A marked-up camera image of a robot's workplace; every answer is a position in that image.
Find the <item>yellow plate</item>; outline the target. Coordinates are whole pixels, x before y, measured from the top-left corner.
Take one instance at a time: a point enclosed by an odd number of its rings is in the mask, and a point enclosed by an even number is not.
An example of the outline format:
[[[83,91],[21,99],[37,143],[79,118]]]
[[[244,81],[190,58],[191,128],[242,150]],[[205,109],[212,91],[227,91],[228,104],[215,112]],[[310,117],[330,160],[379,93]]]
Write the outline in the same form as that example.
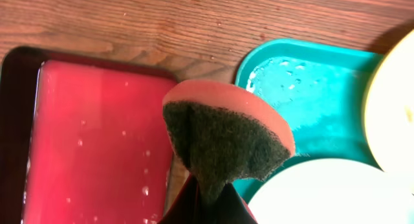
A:
[[[364,94],[369,149],[386,173],[413,189],[413,32],[381,60]]]

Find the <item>orange green sponge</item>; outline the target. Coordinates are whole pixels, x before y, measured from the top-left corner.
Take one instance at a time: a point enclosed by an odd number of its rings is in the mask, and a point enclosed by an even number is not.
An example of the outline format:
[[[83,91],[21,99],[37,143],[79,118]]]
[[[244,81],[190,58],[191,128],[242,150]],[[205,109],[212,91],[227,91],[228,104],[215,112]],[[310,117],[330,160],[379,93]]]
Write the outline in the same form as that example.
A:
[[[295,154],[287,122],[236,85],[185,80],[164,97],[162,114],[173,151],[196,178],[206,205],[228,183],[263,181]]]

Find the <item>light blue plate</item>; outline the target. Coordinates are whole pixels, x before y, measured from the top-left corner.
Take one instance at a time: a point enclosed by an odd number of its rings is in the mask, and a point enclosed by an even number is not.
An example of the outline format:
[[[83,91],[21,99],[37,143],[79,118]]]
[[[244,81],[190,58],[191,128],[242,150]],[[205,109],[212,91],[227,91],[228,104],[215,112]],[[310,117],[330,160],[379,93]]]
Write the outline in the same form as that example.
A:
[[[268,180],[248,207],[258,223],[413,223],[413,195],[404,183],[346,159],[291,166]]]

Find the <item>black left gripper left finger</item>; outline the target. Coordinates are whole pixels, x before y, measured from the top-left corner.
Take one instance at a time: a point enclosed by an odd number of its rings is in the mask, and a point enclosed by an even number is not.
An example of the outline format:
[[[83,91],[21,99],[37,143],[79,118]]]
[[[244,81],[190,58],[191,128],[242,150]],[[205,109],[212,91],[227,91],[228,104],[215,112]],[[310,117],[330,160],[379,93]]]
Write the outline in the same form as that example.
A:
[[[199,212],[199,184],[189,175],[173,204],[158,224],[194,224]]]

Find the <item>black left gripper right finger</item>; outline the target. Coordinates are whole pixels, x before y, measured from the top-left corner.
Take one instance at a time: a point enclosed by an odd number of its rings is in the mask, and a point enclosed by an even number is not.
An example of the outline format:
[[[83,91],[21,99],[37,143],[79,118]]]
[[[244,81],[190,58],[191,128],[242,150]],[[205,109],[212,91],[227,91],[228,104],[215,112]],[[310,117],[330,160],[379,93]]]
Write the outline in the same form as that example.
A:
[[[232,184],[224,186],[215,203],[216,224],[257,224],[244,199]]]

